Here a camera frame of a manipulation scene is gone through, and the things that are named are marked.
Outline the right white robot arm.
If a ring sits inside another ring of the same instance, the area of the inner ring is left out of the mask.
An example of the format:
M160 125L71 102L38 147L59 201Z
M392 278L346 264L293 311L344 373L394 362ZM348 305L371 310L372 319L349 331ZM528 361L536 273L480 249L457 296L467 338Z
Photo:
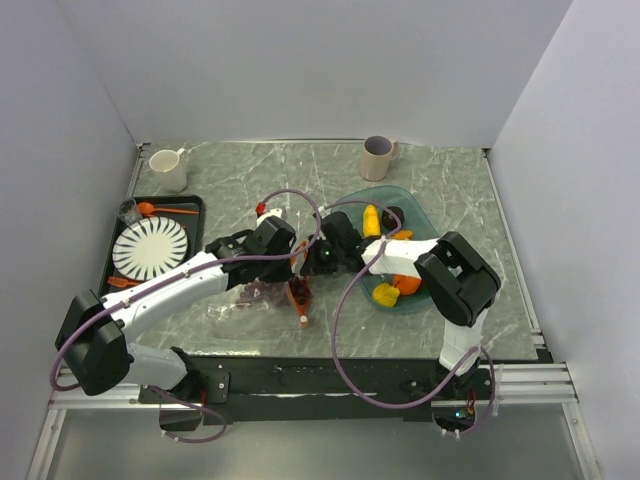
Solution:
M321 238L309 249L301 274L330 275L341 269L419 279L445 319L439 390L460 398L472 387L470 371L480 355L482 325L501 280L460 233L428 240L366 237L345 213L333 212L321 220Z

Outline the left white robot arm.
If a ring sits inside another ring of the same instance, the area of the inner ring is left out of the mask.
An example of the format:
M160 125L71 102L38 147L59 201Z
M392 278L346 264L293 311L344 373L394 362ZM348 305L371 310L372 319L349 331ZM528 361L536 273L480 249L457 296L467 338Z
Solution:
M60 360L88 396L129 381L163 389L184 402L199 378L179 348L157 349L138 338L157 323L206 297L260 280L283 282L296 232L277 216L263 216L253 230L220 237L187 262L131 289L76 296L56 339Z

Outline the clear zip top bag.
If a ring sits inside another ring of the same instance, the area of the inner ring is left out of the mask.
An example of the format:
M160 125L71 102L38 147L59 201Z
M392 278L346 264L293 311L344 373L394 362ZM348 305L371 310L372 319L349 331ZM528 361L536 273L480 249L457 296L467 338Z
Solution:
M229 352L259 355L289 335L312 324L313 293L310 278L301 274L305 255L285 265L293 277L279 283L254 280L233 288L207 306L211 337Z

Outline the purple grape bunch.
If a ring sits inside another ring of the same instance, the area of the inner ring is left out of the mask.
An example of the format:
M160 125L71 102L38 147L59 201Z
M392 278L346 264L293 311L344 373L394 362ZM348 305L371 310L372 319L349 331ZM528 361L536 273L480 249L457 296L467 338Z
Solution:
M293 299L295 305L304 305L312 298L309 281L306 278L294 277L287 282L265 283L260 280L245 285L240 292L237 305L249 306L257 302L266 301L276 307L281 307Z

